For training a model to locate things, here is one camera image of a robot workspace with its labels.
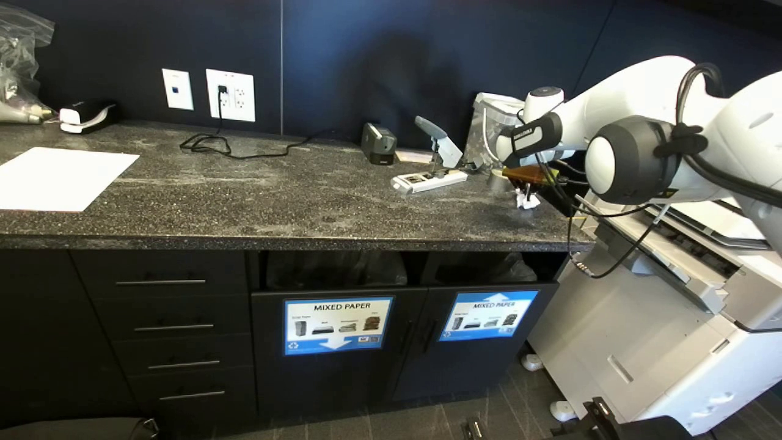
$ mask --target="granite countertop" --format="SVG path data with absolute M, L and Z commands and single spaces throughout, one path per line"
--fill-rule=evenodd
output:
M 551 204 L 516 209 L 512 192 L 472 176 L 400 196 L 391 176 L 423 163 L 371 165 L 358 147 L 306 144 L 289 155 L 233 160 L 178 144 L 207 129 L 112 125 L 69 136 L 57 125 L 0 127 L 0 163 L 29 147 L 131 152 L 138 158 L 86 212 L 0 212 L 2 248 L 388 248 L 565 252 Z M 237 153 L 286 142 L 230 136 Z

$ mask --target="drawer handle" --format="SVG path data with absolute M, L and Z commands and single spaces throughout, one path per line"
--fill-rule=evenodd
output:
M 204 285 L 204 279 L 119 279 L 118 285 Z
M 145 325 L 145 328 L 135 328 L 135 333 L 196 333 L 196 329 L 214 329 L 214 322 L 193 322 L 193 325 Z
M 169 396 L 159 396 L 159 401 L 198 401 L 198 397 L 219 397 L 219 396 L 224 396 L 224 388 L 201 390 L 201 394 L 169 394 Z
M 198 367 L 217 367 L 222 364 L 219 360 L 201 360 L 201 361 L 169 361 L 169 364 L 148 364 L 148 371 L 160 371 L 160 369 L 198 369 Z

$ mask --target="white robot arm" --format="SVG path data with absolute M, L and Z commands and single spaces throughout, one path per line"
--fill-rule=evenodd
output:
M 586 148 L 589 187 L 611 202 L 735 196 L 782 252 L 782 72 L 732 98 L 682 55 L 628 66 L 510 135 L 505 165 Z

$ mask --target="dark wall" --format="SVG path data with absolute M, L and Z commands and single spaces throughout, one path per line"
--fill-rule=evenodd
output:
M 363 119 L 462 140 L 479 91 L 572 93 L 654 53 L 720 66 L 725 88 L 782 69 L 782 39 L 693 0 L 16 0 L 57 21 L 44 98 L 119 99 L 127 118 L 211 125 L 203 69 L 256 77 L 252 131 L 356 140 Z M 201 109 L 164 108 L 159 69 L 191 69 Z

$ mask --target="wall outlet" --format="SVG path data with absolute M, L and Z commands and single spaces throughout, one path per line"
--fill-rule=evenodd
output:
M 204 69 L 204 88 L 212 118 L 255 121 L 255 77 L 248 72 Z
M 167 105 L 173 109 L 193 109 L 193 88 L 191 72 L 176 69 L 160 69 L 164 88 L 167 88 Z

